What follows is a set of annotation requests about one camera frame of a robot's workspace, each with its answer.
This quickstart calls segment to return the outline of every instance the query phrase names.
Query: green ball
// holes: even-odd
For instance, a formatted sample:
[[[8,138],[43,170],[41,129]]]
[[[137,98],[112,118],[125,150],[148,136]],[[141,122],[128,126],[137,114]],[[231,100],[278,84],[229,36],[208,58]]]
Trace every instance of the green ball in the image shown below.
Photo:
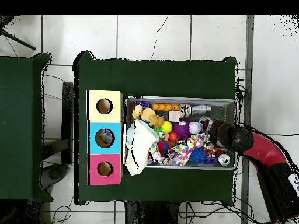
[[[161,128],[163,133],[168,134],[172,131],[172,124],[169,121],[164,121]]]

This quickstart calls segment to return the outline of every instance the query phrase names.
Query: dark green tablecloth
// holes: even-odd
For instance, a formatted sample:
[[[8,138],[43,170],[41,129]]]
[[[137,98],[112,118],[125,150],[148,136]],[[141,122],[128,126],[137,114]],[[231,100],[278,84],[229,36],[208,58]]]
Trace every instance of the dark green tablecloth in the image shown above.
[[[79,128],[79,135],[75,134],[75,139],[79,139],[75,144],[75,149],[79,149],[75,200],[80,203],[87,200],[224,200],[231,205],[232,171],[144,169],[141,174],[130,176],[125,169],[120,185],[88,186],[86,90],[119,90],[124,97],[234,99],[235,67],[236,60],[232,57],[223,61],[128,61],[95,60],[88,51],[80,53],[74,61],[75,101],[79,103],[79,114],[75,115],[75,125]]]
[[[41,73],[50,54],[0,57],[0,199],[51,201],[41,189]]]

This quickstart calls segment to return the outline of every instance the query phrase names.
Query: blue toy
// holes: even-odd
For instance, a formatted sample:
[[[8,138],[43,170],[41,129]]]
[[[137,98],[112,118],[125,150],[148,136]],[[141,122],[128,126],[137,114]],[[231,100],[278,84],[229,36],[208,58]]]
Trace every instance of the blue toy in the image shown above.
[[[191,163],[202,163],[206,158],[206,152],[203,150],[203,147],[199,147],[192,151],[189,162]]]
[[[149,101],[137,101],[135,102],[136,106],[141,104],[143,109],[149,108],[150,107],[150,102]]]
[[[203,164],[216,164],[217,163],[217,157],[206,157],[203,161]]]

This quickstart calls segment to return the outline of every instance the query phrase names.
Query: yellow box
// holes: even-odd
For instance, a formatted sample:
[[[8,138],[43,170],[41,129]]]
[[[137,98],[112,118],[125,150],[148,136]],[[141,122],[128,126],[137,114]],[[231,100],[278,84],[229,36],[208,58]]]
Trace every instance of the yellow box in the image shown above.
[[[121,92],[105,90],[89,90],[88,92],[90,122],[123,122],[123,94]]]

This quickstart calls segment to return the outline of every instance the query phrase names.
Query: pink box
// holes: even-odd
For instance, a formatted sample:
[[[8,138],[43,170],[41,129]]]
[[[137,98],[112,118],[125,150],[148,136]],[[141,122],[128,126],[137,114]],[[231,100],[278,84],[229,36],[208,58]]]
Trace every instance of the pink box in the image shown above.
[[[101,176],[98,172],[98,166],[102,162],[111,164],[113,171],[109,176]],[[119,185],[123,176],[123,168],[121,162],[121,155],[90,155],[89,161],[89,185],[102,186],[102,185]]]

